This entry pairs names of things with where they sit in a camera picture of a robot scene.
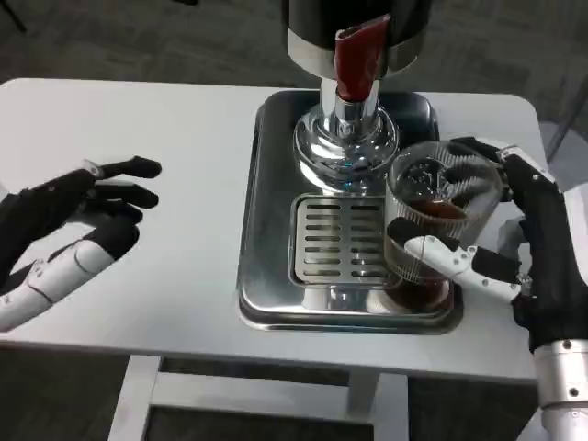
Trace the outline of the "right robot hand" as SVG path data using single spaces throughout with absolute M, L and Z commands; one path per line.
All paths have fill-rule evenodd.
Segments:
M 432 234 L 416 223 L 397 217 L 387 234 L 409 256 L 432 267 L 462 288 L 512 305 L 515 322 L 527 329 L 529 349 L 587 338 L 587 283 L 575 253 L 569 215 L 556 181 L 522 151 L 475 137 L 450 141 L 463 153 L 472 150 L 499 171 L 506 190 L 523 218 L 516 222 L 530 245 L 527 277 L 520 262 L 478 246 L 464 248 L 455 238 Z

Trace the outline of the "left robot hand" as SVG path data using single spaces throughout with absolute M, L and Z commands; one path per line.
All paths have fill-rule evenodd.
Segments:
M 138 242 L 143 212 L 158 196 L 133 183 L 153 179 L 160 163 L 133 156 L 84 166 L 17 193 L 1 193 L 1 330 L 40 316 L 117 262 Z M 16 269 L 36 241 L 79 222 L 90 232 Z

